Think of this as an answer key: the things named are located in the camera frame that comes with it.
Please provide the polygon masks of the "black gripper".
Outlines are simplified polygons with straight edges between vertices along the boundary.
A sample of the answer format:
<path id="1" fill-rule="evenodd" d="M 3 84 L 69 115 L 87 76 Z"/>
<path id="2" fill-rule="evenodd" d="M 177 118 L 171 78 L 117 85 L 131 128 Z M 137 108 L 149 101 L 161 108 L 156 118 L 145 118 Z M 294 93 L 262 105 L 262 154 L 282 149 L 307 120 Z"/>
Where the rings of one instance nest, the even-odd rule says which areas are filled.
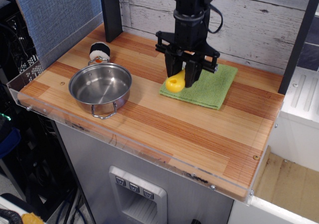
<path id="1" fill-rule="evenodd" d="M 195 53 L 191 60 L 186 61 L 185 66 L 185 87 L 190 88 L 198 81 L 202 69 L 212 73 L 217 71 L 217 58 L 220 53 L 206 42 L 210 11 L 201 11 L 191 16 L 175 11 L 173 15 L 175 31 L 173 33 L 158 31 L 156 50 L 165 56 L 168 77 L 182 70 L 183 60 L 180 56 L 185 57 L 186 52 Z"/>

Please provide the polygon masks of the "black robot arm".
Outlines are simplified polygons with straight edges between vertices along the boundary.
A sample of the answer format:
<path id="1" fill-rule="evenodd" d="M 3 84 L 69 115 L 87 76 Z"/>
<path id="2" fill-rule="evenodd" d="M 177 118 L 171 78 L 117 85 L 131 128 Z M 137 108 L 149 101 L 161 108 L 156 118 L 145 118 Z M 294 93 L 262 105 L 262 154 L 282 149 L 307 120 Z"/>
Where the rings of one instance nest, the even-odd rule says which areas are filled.
<path id="1" fill-rule="evenodd" d="M 221 12 L 214 7 L 213 0 L 175 0 L 173 12 L 174 32 L 158 31 L 156 50 L 165 56 L 168 77 L 184 71 L 185 86 L 198 81 L 201 71 L 217 71 L 220 53 L 208 45 L 210 12 Z"/>

